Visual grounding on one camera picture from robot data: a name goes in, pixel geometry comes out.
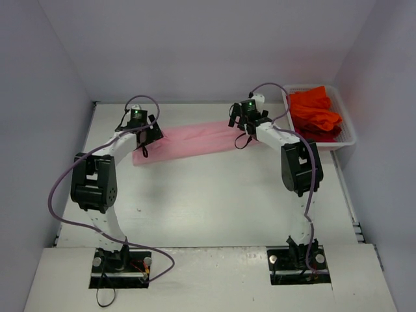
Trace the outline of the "pink t shirt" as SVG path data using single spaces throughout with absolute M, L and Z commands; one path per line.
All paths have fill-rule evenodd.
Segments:
M 240 131 L 228 126 L 227 121 L 196 123 L 166 128 L 163 137 L 146 146 L 148 156 L 142 149 L 132 154 L 133 166 L 184 159 L 230 151 Z

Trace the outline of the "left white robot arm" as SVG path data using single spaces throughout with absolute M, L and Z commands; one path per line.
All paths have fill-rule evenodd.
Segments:
M 154 115 L 148 115 L 139 105 L 133 105 L 125 116 L 125 126 L 119 125 L 108 141 L 109 145 L 85 159 L 78 153 L 79 164 L 72 171 L 71 200 L 86 211 L 95 228 L 99 229 L 97 244 L 100 256 L 114 272 L 127 270 L 130 264 L 127 237 L 120 228 L 114 204 L 118 195 L 116 167 L 132 151 L 149 157 L 148 145 L 163 138 Z

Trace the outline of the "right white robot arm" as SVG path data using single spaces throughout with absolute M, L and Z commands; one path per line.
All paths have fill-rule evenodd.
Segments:
M 302 268 L 311 260 L 314 241 L 313 221 L 309 215 L 312 196 L 323 180 L 317 145 L 294 131 L 278 127 L 267 111 L 258 110 L 258 104 L 255 99 L 232 104 L 228 125 L 243 131 L 249 140 L 254 139 L 279 152 L 283 185 L 291 193 L 287 259 L 292 266 Z

